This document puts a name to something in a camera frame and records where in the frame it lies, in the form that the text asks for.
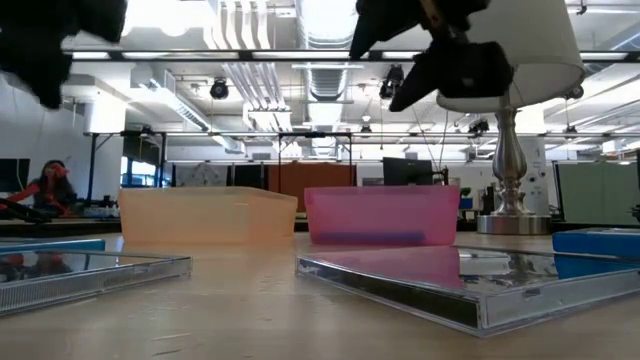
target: ceiling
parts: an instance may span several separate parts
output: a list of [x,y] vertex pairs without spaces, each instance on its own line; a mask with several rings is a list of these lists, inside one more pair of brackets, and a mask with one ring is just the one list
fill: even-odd
[[[130,3],[145,0],[130,0]],[[592,0],[588,1],[589,9],[584,15],[577,15],[580,1],[567,0],[570,18],[580,50],[611,50],[618,44],[632,36],[640,34],[640,0]],[[294,2],[290,0],[269,0],[267,33],[271,46],[275,49],[298,49],[299,36],[297,21],[290,16],[295,13]],[[212,13],[207,1],[180,2],[182,19],[188,23],[189,29],[184,35],[167,36],[159,26],[162,16],[156,16],[160,24],[141,24],[134,27],[119,44],[125,50],[206,50],[209,49],[203,37],[203,27],[210,26]],[[238,21],[237,33],[241,33]],[[430,42],[427,32],[421,29],[411,31],[387,42],[376,45],[379,49],[415,50],[426,48]],[[78,37],[67,40],[67,48],[104,48],[105,44],[96,39]],[[291,109],[291,123],[295,128],[303,128],[309,124],[308,96],[305,80],[305,70],[292,68],[296,63],[279,62],[275,64],[282,94],[286,105]],[[105,69],[111,64],[101,64],[101,78]],[[225,100],[213,100],[209,89],[214,78],[227,77],[228,74],[221,63],[154,63],[154,74],[163,71],[170,72],[176,79],[176,91],[197,110],[207,116],[216,129],[222,131],[246,131],[247,125],[242,121],[243,100],[235,85],[228,80],[229,97]],[[447,112],[435,104],[435,93],[418,102],[411,109],[401,113],[390,113],[385,110],[384,101],[377,95],[380,83],[388,71],[389,64],[366,63],[360,68],[349,71],[347,77],[346,95],[341,100],[344,104],[339,123],[334,127],[338,131],[358,131],[363,125],[363,115],[370,116],[373,131],[406,132],[417,131],[418,121],[423,130],[442,132],[465,132],[474,116]],[[410,71],[410,64],[403,64],[405,74]],[[562,131],[567,124],[579,125],[579,130],[589,132],[604,132],[612,130],[638,131],[635,124],[640,125],[640,64],[616,64],[605,68],[597,74],[587,78],[583,83],[585,96],[580,100],[556,99],[549,101],[544,107],[545,125],[547,131]],[[185,122],[175,111],[158,101],[150,101],[138,97],[140,89],[123,89],[136,106],[128,111],[128,123],[145,123],[159,131],[193,131],[194,128]],[[605,117],[621,106],[624,111],[618,111],[617,116]],[[492,130],[495,121],[490,114],[485,114],[490,120]],[[192,139],[192,145],[207,144],[206,141]],[[562,144],[564,139],[548,140],[550,143]],[[598,145],[602,140],[590,139],[581,141],[582,149]],[[180,144],[188,144],[188,140],[181,140]]]

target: white lamp shade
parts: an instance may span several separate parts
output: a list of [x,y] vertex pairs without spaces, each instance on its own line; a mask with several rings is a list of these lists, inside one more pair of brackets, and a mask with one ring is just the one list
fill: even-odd
[[[510,105],[520,108],[564,95],[585,71],[564,0],[493,0],[470,16],[472,42],[497,41],[515,68]],[[438,104],[458,112],[495,112],[500,98],[449,99]]]

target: silver lamp base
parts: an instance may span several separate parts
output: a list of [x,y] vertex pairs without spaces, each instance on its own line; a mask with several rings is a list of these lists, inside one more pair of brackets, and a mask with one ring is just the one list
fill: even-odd
[[551,218],[535,215],[479,216],[478,233],[493,235],[548,235],[551,234]]

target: wooden table surface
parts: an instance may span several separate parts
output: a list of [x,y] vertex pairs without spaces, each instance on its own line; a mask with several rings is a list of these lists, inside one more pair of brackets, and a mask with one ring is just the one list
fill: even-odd
[[[547,237],[458,244],[550,250]],[[0,319],[3,359],[640,359],[640,297],[478,339],[296,278],[290,248],[139,248],[193,255],[175,280]]]

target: computer monitor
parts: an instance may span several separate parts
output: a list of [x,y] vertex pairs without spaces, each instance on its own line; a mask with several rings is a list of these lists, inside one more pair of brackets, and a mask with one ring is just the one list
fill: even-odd
[[433,185],[433,169],[429,160],[383,158],[385,186]]
[[30,159],[0,159],[0,193],[14,193],[29,185]]

